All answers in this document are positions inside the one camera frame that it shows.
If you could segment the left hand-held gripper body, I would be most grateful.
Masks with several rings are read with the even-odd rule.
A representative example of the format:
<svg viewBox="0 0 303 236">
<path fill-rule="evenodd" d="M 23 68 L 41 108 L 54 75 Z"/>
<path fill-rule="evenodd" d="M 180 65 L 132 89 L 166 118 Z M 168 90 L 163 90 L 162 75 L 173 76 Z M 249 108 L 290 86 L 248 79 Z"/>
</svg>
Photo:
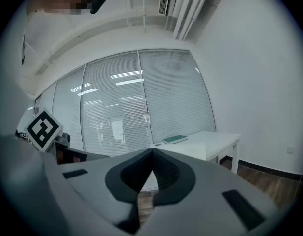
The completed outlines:
<svg viewBox="0 0 303 236">
<path fill-rule="evenodd" d="M 24 132 L 16 130 L 17 138 L 32 143 L 40 152 L 47 152 L 53 142 L 70 146 L 70 135 L 63 132 L 63 125 L 43 108 L 24 128 Z"/>
</svg>

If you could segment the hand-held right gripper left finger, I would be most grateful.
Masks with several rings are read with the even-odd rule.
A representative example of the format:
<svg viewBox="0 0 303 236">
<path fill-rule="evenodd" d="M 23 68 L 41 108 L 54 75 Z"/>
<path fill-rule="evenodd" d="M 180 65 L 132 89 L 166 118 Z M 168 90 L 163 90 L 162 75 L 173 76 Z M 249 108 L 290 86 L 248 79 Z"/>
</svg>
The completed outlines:
<svg viewBox="0 0 303 236">
<path fill-rule="evenodd" d="M 138 194 L 151 173 L 152 150 L 65 164 L 61 170 L 83 208 L 74 213 L 79 223 L 97 234 L 152 234 L 150 221 L 141 225 Z"/>
</svg>

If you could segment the white desk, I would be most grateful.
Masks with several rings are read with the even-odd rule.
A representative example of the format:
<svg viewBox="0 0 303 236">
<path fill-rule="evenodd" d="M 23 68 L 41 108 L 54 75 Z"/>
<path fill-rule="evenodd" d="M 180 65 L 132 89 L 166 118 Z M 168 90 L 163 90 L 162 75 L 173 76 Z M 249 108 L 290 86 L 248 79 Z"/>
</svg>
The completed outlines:
<svg viewBox="0 0 303 236">
<path fill-rule="evenodd" d="M 159 142 L 160 146 L 151 144 L 151 148 L 172 151 L 196 159 L 209 161 L 216 158 L 220 161 L 225 151 L 232 151 L 231 171 L 237 173 L 239 164 L 240 134 L 201 131 L 187 136 L 188 139 L 176 144 Z"/>
</svg>

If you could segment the green book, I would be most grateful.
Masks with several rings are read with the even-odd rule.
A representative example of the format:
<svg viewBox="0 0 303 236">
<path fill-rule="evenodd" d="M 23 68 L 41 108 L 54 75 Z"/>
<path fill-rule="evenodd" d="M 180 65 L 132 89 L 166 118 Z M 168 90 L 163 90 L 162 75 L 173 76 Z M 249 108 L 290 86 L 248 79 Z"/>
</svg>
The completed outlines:
<svg viewBox="0 0 303 236">
<path fill-rule="evenodd" d="M 163 139 L 163 142 L 164 142 L 165 144 L 176 144 L 176 143 L 185 141 L 185 140 L 187 140 L 187 139 L 188 139 L 187 136 L 184 136 L 184 135 L 176 135 L 176 136 L 172 136 L 172 137 L 168 137 L 168 138 Z"/>
</svg>

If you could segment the glass partition with blinds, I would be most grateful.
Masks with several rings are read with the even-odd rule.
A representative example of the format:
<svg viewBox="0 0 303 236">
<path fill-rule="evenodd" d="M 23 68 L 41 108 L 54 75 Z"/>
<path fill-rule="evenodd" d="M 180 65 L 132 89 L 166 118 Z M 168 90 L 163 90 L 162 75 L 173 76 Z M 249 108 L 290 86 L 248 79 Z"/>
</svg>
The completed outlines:
<svg viewBox="0 0 303 236">
<path fill-rule="evenodd" d="M 85 64 L 36 99 L 70 146 L 110 157 L 174 135 L 216 129 L 209 95 L 186 50 L 134 50 Z"/>
</svg>

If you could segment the white ceiling duct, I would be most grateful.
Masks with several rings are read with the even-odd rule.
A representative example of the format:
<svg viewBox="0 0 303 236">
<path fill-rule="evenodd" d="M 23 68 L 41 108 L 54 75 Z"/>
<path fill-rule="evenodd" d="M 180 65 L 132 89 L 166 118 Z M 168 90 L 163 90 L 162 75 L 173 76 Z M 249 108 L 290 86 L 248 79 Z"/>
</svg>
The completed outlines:
<svg viewBox="0 0 303 236">
<path fill-rule="evenodd" d="M 176 25 L 173 31 L 173 39 L 184 41 L 197 20 L 206 0 L 182 0 Z"/>
</svg>

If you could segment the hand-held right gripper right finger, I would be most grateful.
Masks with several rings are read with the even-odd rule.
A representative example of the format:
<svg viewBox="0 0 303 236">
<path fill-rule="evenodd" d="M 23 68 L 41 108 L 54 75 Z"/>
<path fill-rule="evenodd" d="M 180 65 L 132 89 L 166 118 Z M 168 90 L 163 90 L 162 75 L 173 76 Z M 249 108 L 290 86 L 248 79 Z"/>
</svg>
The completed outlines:
<svg viewBox="0 0 303 236">
<path fill-rule="evenodd" d="M 264 193 L 228 169 L 154 149 L 154 173 L 164 180 L 142 236 L 265 235 L 277 214 Z"/>
</svg>

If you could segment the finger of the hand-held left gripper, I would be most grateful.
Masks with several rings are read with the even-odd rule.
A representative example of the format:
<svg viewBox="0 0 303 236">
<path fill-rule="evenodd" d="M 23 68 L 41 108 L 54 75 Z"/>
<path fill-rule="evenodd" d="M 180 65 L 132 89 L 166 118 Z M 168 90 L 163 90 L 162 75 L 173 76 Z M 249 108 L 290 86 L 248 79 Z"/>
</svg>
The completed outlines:
<svg viewBox="0 0 303 236">
<path fill-rule="evenodd" d="M 57 141 L 55 141 L 55 154 L 58 165 L 109 158 L 107 155 L 73 149 Z"/>
</svg>

